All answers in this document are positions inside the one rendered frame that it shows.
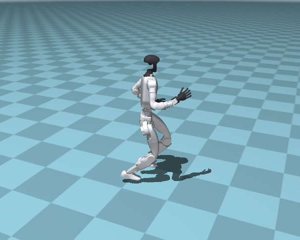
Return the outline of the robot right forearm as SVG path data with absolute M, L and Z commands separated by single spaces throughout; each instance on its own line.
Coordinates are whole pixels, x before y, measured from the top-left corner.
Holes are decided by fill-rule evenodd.
M 177 103 L 178 103 L 178 100 L 176 98 L 173 100 L 170 100 L 170 101 L 165 101 L 165 102 L 155 102 L 153 104 L 153 108 L 156 110 L 164 110 L 164 109 L 173 107 Z

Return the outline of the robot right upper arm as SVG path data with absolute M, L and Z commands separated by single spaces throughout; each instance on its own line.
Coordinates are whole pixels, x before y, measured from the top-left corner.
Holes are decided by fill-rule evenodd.
M 149 93 L 149 104 L 150 104 L 150 108 L 152 110 L 157 110 L 153 108 L 153 104 L 157 103 L 156 102 L 156 98 L 157 98 L 157 93 L 156 93 L 156 89 L 157 89 L 157 83 L 154 79 L 148 79 L 147 80 L 147 89 L 148 89 L 148 93 Z

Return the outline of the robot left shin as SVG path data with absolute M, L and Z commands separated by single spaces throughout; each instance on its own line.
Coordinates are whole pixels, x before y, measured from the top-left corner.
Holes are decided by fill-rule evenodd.
M 172 143 L 171 143 L 172 144 Z M 171 145 L 170 144 L 170 145 Z M 158 154 L 161 153 L 162 151 L 164 151 L 166 148 L 168 148 L 170 145 L 163 145 L 162 143 L 162 139 L 159 140 L 159 151 L 158 151 Z M 147 155 L 145 155 L 147 156 Z

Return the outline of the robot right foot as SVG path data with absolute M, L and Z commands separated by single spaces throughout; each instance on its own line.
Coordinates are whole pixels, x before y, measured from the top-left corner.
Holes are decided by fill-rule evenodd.
M 135 174 L 133 172 L 131 172 L 132 174 L 130 173 L 129 175 L 127 173 L 128 173 L 128 171 L 123 170 L 121 172 L 120 176 L 124 177 L 124 178 L 129 178 L 131 180 L 136 180 L 136 181 L 140 181 L 141 180 L 141 176 L 139 176 L 139 175 L 137 175 L 137 174 Z

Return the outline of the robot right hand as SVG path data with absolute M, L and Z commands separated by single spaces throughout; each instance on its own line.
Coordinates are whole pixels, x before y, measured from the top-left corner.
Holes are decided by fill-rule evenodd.
M 180 102 L 180 101 L 184 101 L 184 100 L 186 100 L 186 99 L 188 99 L 188 98 L 190 98 L 192 95 L 190 95 L 191 94 L 191 92 L 190 92 L 190 90 L 189 91 L 187 91 L 189 88 L 187 88 L 184 92 L 182 92 L 183 91 L 183 89 L 184 88 L 182 88 L 181 89 L 181 91 L 180 91 L 180 93 L 178 94 L 178 96 L 175 96 L 174 98 L 172 98 L 171 99 L 171 101 L 173 100 L 173 99 L 177 99 L 177 101 L 178 101 L 178 103 Z M 186 92 L 187 91 L 187 92 Z M 186 93 L 185 93 L 186 92 Z M 189 93 L 190 92 L 190 93 Z M 189 94 L 187 94 L 187 93 L 189 93 Z M 187 95 L 186 95 L 187 94 Z M 190 95 L 190 96 L 188 96 L 188 95 Z M 188 96 L 188 97 L 187 97 Z M 177 104 L 177 103 L 176 103 Z M 176 105 L 175 104 L 175 105 Z

